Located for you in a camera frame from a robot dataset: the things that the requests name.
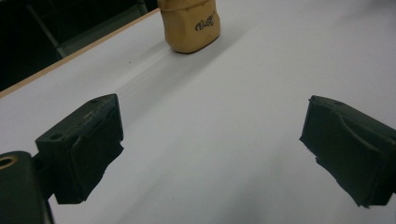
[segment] white tabletop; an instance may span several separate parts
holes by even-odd
[[[308,98],[396,128],[396,4],[218,0],[221,36],[174,53],[156,13],[0,99],[0,153],[92,98],[120,98],[124,151],[58,224],[395,223],[358,207],[298,140]]]

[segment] white table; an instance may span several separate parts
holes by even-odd
[[[58,224],[395,223],[358,207],[298,140],[311,95],[396,128],[396,4],[218,0],[221,36],[172,52],[160,13],[0,99],[0,152],[115,92],[124,151]]]

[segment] brown container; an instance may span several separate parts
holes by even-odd
[[[158,0],[165,40],[172,50],[192,53],[220,35],[215,0]]]

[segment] black object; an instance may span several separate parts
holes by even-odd
[[[357,205],[396,192],[396,131],[332,99],[312,96],[300,140]]]
[[[47,199],[81,203],[122,152],[116,94],[89,101],[36,139],[39,153],[0,155],[1,223],[52,223]]]

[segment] dark floor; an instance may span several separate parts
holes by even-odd
[[[62,59],[59,43],[110,21],[132,7],[131,0],[3,0],[0,3],[0,91]],[[145,2],[148,11],[156,0]],[[43,31],[27,6],[35,9]]]

